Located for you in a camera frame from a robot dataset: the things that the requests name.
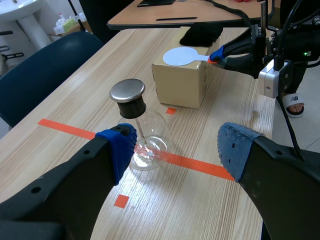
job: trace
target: white tile floor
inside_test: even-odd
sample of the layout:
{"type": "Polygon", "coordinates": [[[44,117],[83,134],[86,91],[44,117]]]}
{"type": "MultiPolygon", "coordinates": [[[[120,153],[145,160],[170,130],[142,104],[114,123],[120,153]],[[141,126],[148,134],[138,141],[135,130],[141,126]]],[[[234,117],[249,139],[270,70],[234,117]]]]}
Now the white tile floor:
{"type": "MultiPolygon", "coordinates": [[[[320,66],[307,69],[297,91],[304,99],[303,117],[290,118],[300,148],[320,153],[320,66]]],[[[0,118],[0,139],[9,131],[9,126],[0,118]]],[[[272,140],[277,144],[291,146],[289,131],[276,103],[274,111],[272,140]]]]}

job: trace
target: screw hole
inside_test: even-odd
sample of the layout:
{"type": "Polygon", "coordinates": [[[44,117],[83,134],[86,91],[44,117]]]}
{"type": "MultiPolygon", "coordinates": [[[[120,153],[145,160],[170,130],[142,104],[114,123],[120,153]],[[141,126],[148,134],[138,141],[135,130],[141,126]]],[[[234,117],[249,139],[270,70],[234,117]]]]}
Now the screw hole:
{"type": "Polygon", "coordinates": [[[32,194],[36,194],[36,193],[38,193],[38,192],[40,192],[41,191],[41,187],[35,187],[35,188],[33,188],[32,190],[31,190],[31,193],[32,194]]]}

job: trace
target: sink pedestal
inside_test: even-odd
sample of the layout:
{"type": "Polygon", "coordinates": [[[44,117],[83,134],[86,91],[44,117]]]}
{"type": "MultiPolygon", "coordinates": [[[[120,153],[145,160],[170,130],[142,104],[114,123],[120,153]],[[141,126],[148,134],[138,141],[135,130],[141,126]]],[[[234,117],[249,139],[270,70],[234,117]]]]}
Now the sink pedestal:
{"type": "Polygon", "coordinates": [[[37,50],[52,42],[33,14],[18,19],[18,22],[37,50]]]}

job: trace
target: foot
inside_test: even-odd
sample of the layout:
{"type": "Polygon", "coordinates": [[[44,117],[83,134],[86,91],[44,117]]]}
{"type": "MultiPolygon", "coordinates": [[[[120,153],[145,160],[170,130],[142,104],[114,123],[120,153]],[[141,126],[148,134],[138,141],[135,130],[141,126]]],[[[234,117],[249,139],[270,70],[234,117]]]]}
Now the foot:
{"type": "MultiPolygon", "coordinates": [[[[281,96],[284,97],[286,95],[288,95],[289,93],[282,93],[281,96]]],[[[302,108],[303,108],[304,104],[303,103],[297,103],[291,106],[288,106],[288,109],[290,110],[290,112],[292,113],[299,113],[302,108]]]]}

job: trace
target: blue chair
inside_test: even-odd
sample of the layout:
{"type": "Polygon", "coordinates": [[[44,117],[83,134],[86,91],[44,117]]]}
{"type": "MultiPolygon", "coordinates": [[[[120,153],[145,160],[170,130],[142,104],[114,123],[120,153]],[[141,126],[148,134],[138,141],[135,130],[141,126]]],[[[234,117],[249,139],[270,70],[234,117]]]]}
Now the blue chair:
{"type": "Polygon", "coordinates": [[[71,33],[7,72],[0,77],[0,118],[17,125],[102,46],[90,33],[71,33]]]}

